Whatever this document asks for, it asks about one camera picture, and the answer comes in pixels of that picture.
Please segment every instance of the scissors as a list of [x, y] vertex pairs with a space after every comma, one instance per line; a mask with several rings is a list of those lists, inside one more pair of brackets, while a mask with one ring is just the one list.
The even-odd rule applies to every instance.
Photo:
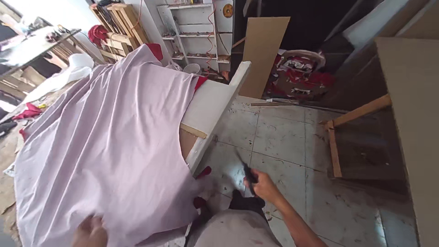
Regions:
[[258, 179], [253, 175], [250, 167], [248, 167], [248, 164], [242, 160], [241, 155], [239, 155], [238, 150], [236, 148], [235, 148], [235, 153], [236, 156], [238, 156], [238, 159], [241, 161], [242, 166], [244, 167], [244, 174], [249, 183], [248, 188], [250, 189], [252, 195], [256, 196], [255, 190], [253, 189], [253, 184], [257, 183]]

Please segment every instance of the white floor tile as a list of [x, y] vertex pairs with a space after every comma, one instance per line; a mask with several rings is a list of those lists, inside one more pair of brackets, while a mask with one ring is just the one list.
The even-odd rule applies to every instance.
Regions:
[[341, 115], [341, 113], [306, 108], [305, 122], [309, 124], [318, 124], [320, 121], [332, 120]]
[[362, 191], [334, 185], [306, 170], [306, 219], [316, 234], [349, 247], [386, 247], [378, 207]]
[[233, 100], [231, 108], [252, 113], [258, 113], [259, 106], [252, 106], [252, 103], [265, 103], [265, 100], [238, 95], [236, 96], [235, 100]]
[[252, 150], [257, 122], [258, 113], [229, 109], [216, 131], [218, 141]]
[[305, 121], [304, 107], [294, 105], [280, 105], [280, 106], [261, 106], [259, 115], [275, 116], [289, 120], [304, 122]]
[[323, 125], [305, 124], [305, 166], [327, 172], [332, 165], [329, 139]]
[[281, 243], [281, 245], [283, 247], [295, 247], [296, 245], [294, 244], [293, 238], [291, 237], [291, 234], [288, 231], [284, 221], [275, 217], [268, 219], [271, 219], [268, 221], [268, 224], [270, 225], [274, 236]]
[[235, 149], [238, 150], [244, 162], [250, 164], [251, 151], [217, 142], [209, 146], [197, 168], [197, 171], [202, 171], [206, 166], [210, 166], [212, 168], [210, 176], [215, 180], [215, 190], [230, 198], [234, 189], [242, 192], [245, 190], [244, 170], [235, 154]]
[[[268, 157], [260, 153], [252, 154], [251, 168], [268, 173], [282, 195], [305, 218], [305, 167]], [[267, 214], [282, 218], [271, 203], [263, 209]]]
[[305, 123], [260, 115], [253, 151], [304, 165]]
[[387, 247], [417, 246], [413, 204], [377, 200]]

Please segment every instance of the white wall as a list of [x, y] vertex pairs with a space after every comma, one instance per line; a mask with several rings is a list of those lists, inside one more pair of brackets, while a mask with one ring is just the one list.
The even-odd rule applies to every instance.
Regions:
[[[98, 25], [85, 0], [4, 0], [24, 16], [40, 16], [52, 25], [62, 25], [68, 29], [80, 28], [82, 33]], [[96, 56], [102, 58], [98, 49], [80, 33], [75, 35]]]

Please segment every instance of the fabric sheet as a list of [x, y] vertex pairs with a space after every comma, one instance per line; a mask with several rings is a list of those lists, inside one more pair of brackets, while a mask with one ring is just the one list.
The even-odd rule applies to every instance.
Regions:
[[25, 129], [14, 178], [24, 247], [70, 246], [91, 213], [103, 215], [109, 247], [192, 222], [199, 186], [179, 125], [194, 76], [161, 67], [142, 45], [96, 67]]

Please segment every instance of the wooden stud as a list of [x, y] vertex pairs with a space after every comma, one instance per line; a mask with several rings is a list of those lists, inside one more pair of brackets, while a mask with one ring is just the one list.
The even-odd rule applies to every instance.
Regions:
[[242, 42], [244, 42], [245, 37], [240, 39], [238, 42], [236, 42], [234, 45], [232, 45], [232, 49], [235, 48], [237, 45], [241, 44]]
[[340, 168], [340, 162], [338, 160], [337, 143], [335, 142], [335, 130], [334, 122], [331, 120], [326, 124], [326, 129], [329, 133], [329, 146], [331, 148], [332, 168], [334, 170], [334, 177], [341, 178], [342, 170]]
[[346, 113], [345, 115], [341, 115], [340, 117], [334, 119], [334, 127], [354, 120], [358, 117], [372, 113], [389, 105], [392, 105], [392, 100], [390, 99], [390, 95], [386, 94], [381, 98], [377, 98], [374, 101], [371, 101], [351, 112]]
[[197, 129], [194, 129], [194, 128], [190, 127], [190, 126], [187, 126], [187, 125], [185, 125], [183, 123], [180, 123], [180, 128], [184, 129], [185, 131], [187, 131], [187, 132], [189, 132], [191, 134], [194, 134], [194, 135], [196, 135], [198, 137], [201, 137], [203, 139], [205, 139], [207, 137], [206, 133], [204, 133], [202, 131], [199, 131]]

